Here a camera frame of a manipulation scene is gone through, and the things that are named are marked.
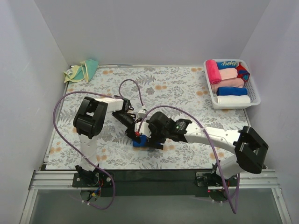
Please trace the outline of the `green yellow cloth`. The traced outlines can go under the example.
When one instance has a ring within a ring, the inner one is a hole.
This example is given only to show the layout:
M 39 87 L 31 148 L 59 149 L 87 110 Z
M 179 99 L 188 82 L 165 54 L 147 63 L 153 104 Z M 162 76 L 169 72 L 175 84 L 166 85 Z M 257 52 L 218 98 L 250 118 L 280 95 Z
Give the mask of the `green yellow cloth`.
M 80 65 L 74 65 L 64 72 L 64 83 L 72 82 L 77 83 L 91 81 L 98 69 L 99 62 L 93 59 L 82 61 Z

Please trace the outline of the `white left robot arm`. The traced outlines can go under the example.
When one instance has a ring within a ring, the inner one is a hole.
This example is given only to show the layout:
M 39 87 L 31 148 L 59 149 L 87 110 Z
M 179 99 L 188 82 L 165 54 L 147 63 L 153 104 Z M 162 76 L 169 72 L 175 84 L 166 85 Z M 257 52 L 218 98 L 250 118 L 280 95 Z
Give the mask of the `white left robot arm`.
M 103 129 L 106 114 L 121 122 L 127 129 L 126 135 L 136 141 L 141 142 L 140 136 L 135 133 L 136 116 L 129 113 L 133 108 L 126 98 L 102 98 L 94 99 L 85 97 L 74 118 L 73 125 L 77 130 L 80 141 L 80 152 L 83 159 L 80 165 L 76 166 L 76 171 L 80 179 L 88 186 L 93 187 L 99 183 L 100 175 L 97 167 L 97 140 Z

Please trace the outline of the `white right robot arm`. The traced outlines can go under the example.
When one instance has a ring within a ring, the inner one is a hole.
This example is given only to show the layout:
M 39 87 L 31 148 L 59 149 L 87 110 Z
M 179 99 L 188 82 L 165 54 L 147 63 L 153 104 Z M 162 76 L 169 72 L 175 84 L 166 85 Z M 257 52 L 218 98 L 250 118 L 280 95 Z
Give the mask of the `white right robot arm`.
M 143 122 L 140 131 L 154 142 L 171 139 L 176 142 L 200 143 L 214 145 L 232 153 L 232 156 L 213 165 L 210 177 L 219 186 L 243 171 L 260 174 L 269 148 L 252 127 L 244 126 L 242 130 L 200 127 L 188 119 L 174 121 L 162 112 L 154 113 Z

